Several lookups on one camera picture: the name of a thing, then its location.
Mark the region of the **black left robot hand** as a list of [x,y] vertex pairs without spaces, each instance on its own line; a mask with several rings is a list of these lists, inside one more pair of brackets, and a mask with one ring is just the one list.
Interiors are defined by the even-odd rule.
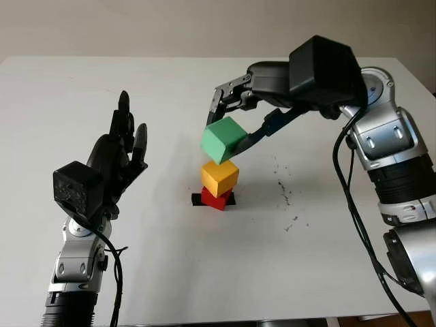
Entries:
[[122,91],[112,114],[110,131],[95,143],[87,165],[103,177],[103,214],[109,220],[119,216],[117,202],[126,189],[148,168],[144,161],[147,126],[134,127],[127,91]]

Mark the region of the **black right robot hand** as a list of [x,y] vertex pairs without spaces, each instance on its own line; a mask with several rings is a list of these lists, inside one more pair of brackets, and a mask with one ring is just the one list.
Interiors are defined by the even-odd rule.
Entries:
[[[247,133],[231,118],[224,117],[235,110],[253,110],[260,101],[276,108],[264,117],[261,127],[253,133]],[[215,88],[201,140],[202,150],[216,164],[222,164],[308,111],[318,111],[324,118],[332,120],[341,113],[337,105],[320,106],[293,100],[289,93],[287,62],[254,63],[247,68],[245,75]]]

